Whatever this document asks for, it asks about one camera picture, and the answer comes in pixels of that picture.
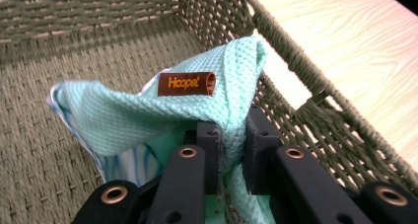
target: wooden table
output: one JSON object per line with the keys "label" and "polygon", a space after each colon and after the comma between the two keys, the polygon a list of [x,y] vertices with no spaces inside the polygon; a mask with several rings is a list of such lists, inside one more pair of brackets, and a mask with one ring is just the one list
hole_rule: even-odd
{"label": "wooden table", "polygon": [[[395,0],[260,2],[418,171],[418,17]],[[310,96],[276,54],[265,71],[295,108]]]}

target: mint green towel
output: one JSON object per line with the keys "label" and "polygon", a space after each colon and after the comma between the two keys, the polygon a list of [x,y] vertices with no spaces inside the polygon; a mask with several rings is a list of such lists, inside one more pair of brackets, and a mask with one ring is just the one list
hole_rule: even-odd
{"label": "mint green towel", "polygon": [[[157,76],[140,95],[115,92],[99,82],[62,82],[51,90],[49,103],[95,158],[105,181],[125,179],[138,186],[161,172],[173,147],[182,143],[182,135],[196,121],[218,123],[226,147],[226,181],[236,181],[228,184],[228,190],[240,195],[233,203],[244,209],[247,223],[268,223],[272,217],[268,211],[264,217],[265,198],[246,194],[238,166],[244,153],[245,118],[265,59],[262,40],[244,37],[169,70],[214,72],[213,97],[157,97]],[[127,158],[139,162],[129,164]]]}

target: basket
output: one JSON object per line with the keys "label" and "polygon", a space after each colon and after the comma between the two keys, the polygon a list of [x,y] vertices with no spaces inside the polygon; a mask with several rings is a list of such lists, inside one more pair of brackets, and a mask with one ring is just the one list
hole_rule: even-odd
{"label": "basket", "polygon": [[45,103],[64,80],[137,93],[156,73],[257,30],[312,97],[294,109],[267,75],[260,105],[284,144],[308,148],[346,187],[418,195],[417,174],[257,0],[0,0],[0,223],[69,223],[102,183]]}

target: basket bottom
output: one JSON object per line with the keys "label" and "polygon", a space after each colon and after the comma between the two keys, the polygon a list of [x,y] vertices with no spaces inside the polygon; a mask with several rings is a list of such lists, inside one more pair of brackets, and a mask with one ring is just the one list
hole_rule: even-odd
{"label": "basket bottom", "polygon": [[203,49],[176,16],[55,37],[43,41],[48,54],[28,42],[0,65],[0,223],[70,223],[102,182],[46,105],[53,84],[98,80],[138,93],[157,72]]}

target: leather tag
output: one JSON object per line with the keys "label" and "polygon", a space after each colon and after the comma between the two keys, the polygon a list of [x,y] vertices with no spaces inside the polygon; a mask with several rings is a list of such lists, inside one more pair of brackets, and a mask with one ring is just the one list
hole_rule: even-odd
{"label": "leather tag", "polygon": [[162,73],[158,83],[158,96],[212,96],[216,77],[212,72]]}

